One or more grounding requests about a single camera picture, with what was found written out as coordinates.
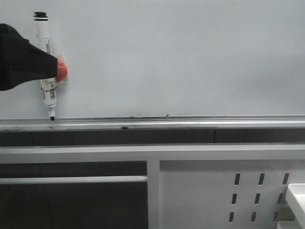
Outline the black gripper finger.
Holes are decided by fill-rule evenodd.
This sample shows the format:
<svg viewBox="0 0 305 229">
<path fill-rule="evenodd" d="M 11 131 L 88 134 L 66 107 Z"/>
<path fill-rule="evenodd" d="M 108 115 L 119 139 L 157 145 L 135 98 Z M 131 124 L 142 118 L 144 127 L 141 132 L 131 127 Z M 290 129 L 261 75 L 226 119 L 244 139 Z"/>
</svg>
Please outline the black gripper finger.
<svg viewBox="0 0 305 229">
<path fill-rule="evenodd" d="M 58 60 L 32 45 L 12 26 L 0 25 L 0 90 L 57 76 Z"/>
</svg>

